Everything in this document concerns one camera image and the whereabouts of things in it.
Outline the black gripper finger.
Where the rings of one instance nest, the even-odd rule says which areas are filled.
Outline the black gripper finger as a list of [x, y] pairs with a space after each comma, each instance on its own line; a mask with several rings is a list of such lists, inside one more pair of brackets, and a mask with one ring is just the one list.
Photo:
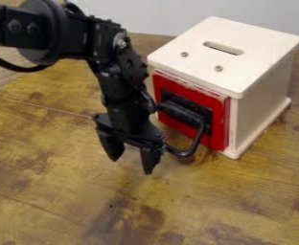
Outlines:
[[125, 143], [119, 138], [119, 131], [108, 128], [98, 128], [98, 135], [108, 158], [117, 162], [126, 150]]
[[146, 175], [151, 175], [157, 165], [161, 163], [163, 149], [158, 146], [145, 147], [141, 150], [142, 166]]

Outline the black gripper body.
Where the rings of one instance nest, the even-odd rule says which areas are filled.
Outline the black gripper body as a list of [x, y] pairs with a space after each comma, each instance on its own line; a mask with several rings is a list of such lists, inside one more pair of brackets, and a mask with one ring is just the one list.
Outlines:
[[125, 144], [139, 148], [163, 147], [163, 133], [150, 121], [150, 115], [157, 112], [157, 103], [145, 84], [147, 64], [125, 33], [114, 36], [107, 52], [107, 60], [92, 63], [106, 108], [106, 112], [94, 118], [98, 128], [119, 131]]

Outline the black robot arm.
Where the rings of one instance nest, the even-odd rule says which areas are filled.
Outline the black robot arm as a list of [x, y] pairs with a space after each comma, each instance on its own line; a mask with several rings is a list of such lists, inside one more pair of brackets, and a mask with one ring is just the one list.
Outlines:
[[138, 147], [150, 174], [162, 159], [163, 132], [150, 121], [157, 103], [145, 84], [147, 64], [122, 25], [86, 15], [74, 3], [24, 0], [18, 7], [0, 5], [0, 45], [18, 48], [35, 63], [22, 67], [0, 58], [0, 67], [15, 72], [42, 71], [64, 58], [88, 63], [106, 107], [94, 116], [106, 154], [118, 160], [127, 145]]

